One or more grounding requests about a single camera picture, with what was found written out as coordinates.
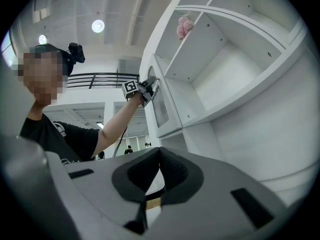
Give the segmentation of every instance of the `neck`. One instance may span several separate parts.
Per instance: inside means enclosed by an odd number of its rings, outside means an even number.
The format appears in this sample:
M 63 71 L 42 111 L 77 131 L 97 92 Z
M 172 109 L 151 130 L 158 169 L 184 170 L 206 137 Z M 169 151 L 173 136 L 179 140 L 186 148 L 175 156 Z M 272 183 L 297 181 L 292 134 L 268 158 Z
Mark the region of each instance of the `neck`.
M 38 104 L 35 102 L 27 115 L 27 118 L 35 121 L 39 121 L 42 119 L 42 110 L 45 108 L 45 106 Z

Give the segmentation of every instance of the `hat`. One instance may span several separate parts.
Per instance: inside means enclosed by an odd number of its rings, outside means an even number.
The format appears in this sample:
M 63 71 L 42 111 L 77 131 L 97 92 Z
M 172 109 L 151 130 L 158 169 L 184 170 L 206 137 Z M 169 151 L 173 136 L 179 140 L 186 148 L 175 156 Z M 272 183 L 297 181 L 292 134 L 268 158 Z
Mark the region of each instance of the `hat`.
M 35 54 L 42 54 L 42 53 L 54 53 L 57 52 L 61 54 L 62 56 L 62 74 L 64 76 L 70 76 L 72 73 L 72 70 L 74 69 L 74 59 L 72 58 L 71 54 L 61 50 L 55 46 L 53 46 L 50 43 L 45 43 L 45 44 L 39 44 L 35 47 L 30 48 L 30 53 L 35 53 Z

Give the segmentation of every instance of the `forearm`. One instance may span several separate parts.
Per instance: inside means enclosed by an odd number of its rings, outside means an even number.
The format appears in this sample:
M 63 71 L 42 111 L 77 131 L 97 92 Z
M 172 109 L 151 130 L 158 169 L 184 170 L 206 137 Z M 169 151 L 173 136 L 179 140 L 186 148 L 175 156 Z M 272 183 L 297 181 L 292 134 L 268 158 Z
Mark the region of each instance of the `forearm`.
M 119 139 L 139 105 L 140 103 L 137 102 L 137 99 L 129 99 L 120 111 L 103 127 L 102 133 L 109 145 Z

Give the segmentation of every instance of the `pink flower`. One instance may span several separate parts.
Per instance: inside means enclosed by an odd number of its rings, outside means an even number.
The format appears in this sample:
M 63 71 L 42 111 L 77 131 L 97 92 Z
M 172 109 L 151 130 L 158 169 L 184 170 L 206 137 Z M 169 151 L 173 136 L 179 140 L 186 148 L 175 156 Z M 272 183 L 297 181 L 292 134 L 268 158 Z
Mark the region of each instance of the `pink flower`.
M 179 25 L 182 25 L 186 20 L 187 20 L 186 17 L 184 17 L 184 16 L 180 17 L 180 18 L 178 19 Z
M 183 28 L 184 28 L 184 31 L 186 33 L 188 33 L 190 30 L 192 30 L 194 27 L 194 23 L 192 20 L 190 19 L 187 19 L 184 23 L 183 23 Z
M 181 39 L 183 39 L 187 34 L 182 25 L 178 25 L 178 27 L 176 29 L 176 33 L 177 33 L 178 37 Z

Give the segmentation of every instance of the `white marker cube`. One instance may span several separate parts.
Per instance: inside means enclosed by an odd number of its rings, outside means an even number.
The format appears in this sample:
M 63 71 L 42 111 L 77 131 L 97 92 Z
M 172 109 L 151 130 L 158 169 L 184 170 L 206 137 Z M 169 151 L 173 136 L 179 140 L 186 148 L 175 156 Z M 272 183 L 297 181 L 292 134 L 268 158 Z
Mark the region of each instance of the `white marker cube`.
M 124 82 L 122 84 L 122 91 L 126 99 L 131 98 L 134 92 L 138 91 L 137 83 L 134 80 Z

